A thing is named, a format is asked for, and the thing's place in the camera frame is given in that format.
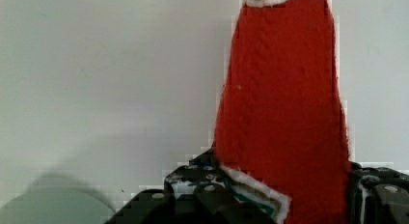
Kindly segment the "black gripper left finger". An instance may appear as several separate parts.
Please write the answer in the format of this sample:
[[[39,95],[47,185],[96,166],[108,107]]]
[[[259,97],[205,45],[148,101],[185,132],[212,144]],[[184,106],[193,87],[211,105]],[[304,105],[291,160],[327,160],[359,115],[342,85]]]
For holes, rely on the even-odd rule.
[[[232,192],[212,150],[178,167],[162,189],[134,196],[105,224],[276,224],[260,205]]]

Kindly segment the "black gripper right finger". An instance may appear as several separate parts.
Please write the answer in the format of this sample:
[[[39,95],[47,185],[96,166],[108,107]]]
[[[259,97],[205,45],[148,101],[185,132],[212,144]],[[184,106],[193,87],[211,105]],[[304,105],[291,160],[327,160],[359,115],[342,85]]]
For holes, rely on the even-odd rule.
[[[350,224],[409,224],[409,180],[387,167],[352,162],[348,182]]]

